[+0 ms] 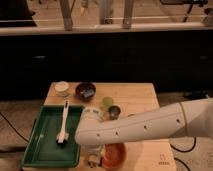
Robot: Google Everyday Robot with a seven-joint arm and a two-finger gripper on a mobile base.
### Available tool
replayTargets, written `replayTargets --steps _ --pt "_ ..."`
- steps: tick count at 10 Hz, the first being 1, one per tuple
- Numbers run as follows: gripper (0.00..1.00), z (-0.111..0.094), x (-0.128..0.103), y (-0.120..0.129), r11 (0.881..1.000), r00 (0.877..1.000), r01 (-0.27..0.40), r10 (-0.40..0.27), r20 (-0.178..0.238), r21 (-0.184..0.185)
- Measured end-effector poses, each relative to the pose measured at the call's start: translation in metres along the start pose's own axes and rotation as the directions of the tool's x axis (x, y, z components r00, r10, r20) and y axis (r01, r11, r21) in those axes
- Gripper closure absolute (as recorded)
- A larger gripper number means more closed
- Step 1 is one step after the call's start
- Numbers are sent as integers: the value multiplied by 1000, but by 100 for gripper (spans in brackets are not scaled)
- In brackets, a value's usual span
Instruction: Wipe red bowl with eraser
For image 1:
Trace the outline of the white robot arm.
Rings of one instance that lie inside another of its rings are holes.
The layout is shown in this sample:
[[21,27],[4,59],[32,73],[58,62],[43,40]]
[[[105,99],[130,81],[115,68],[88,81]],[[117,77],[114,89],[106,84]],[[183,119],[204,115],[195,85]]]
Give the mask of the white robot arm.
[[88,153],[106,144],[179,137],[213,139],[213,98],[183,101],[125,118],[105,121],[95,107],[85,107],[75,141]]

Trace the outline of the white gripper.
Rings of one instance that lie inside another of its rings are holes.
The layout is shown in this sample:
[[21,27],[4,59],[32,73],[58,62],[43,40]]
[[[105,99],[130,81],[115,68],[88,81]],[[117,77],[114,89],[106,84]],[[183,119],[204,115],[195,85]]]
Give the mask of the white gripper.
[[103,145],[92,147],[89,148],[87,152],[88,152],[88,165],[90,167],[100,167],[102,157],[105,152],[105,147]]

